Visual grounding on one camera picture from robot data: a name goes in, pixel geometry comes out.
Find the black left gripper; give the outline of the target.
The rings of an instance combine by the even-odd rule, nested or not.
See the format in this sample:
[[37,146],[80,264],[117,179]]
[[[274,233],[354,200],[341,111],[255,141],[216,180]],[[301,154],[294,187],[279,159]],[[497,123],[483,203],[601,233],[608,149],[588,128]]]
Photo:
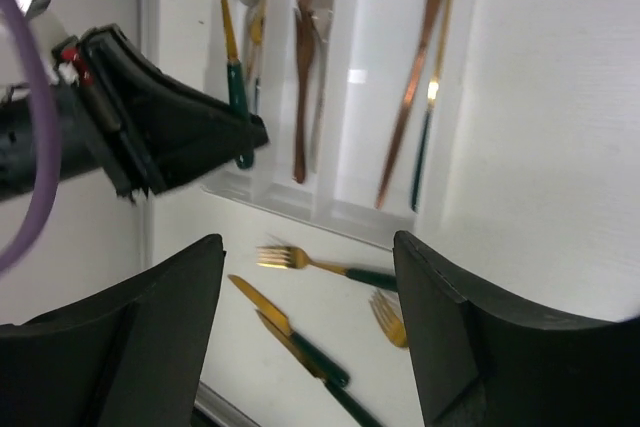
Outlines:
[[159,196],[269,143],[264,121],[164,74],[116,24],[70,36],[43,68],[60,180],[101,170],[116,194]]

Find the rose gold knife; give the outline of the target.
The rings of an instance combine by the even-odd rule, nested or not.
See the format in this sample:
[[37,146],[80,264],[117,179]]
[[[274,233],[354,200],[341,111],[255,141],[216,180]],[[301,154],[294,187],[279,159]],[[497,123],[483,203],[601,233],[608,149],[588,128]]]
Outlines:
[[420,36],[409,71],[407,85],[399,106],[394,130],[391,136],[387,151],[382,176],[375,201],[375,208],[381,209],[384,206],[389,190],[391,178],[395,169],[397,157],[404,138],[407,123],[411,114],[417,89],[421,80],[422,72],[426,62],[428,46],[434,30],[437,15],[444,0],[424,0],[423,18],[420,27]]

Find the gold spoon green handle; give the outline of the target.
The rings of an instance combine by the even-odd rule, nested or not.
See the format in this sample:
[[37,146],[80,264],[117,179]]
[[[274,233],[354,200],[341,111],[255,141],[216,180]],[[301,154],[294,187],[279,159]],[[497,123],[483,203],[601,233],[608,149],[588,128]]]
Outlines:
[[250,120],[250,114],[244,87],[243,69],[238,56],[238,48],[229,8],[229,2],[228,0],[220,0],[220,5],[227,55],[227,85],[229,105],[232,111],[234,111],[239,117],[241,117],[246,123],[248,123]]
[[249,25],[250,51],[247,67],[248,93],[250,95],[251,112],[258,113],[259,104],[259,66],[263,44],[264,19],[266,4],[262,2],[255,11]]

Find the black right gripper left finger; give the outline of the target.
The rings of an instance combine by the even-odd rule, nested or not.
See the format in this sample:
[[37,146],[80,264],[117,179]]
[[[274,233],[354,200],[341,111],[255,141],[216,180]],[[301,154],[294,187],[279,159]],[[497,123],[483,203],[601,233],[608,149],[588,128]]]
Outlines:
[[220,235],[1,327],[4,426],[187,426],[223,276]]

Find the gold fork green handle pile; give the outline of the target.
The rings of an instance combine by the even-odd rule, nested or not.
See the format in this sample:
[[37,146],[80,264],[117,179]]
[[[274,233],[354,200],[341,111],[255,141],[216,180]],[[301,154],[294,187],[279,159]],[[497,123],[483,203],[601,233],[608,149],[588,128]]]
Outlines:
[[387,340],[399,349],[408,349],[409,342],[404,323],[380,290],[373,293],[369,304]]

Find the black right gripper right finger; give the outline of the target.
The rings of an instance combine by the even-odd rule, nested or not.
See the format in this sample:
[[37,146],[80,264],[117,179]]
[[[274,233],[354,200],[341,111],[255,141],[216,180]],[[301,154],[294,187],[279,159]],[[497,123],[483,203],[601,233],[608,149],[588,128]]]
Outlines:
[[393,258],[428,426],[635,426],[639,321],[553,309],[399,231]]

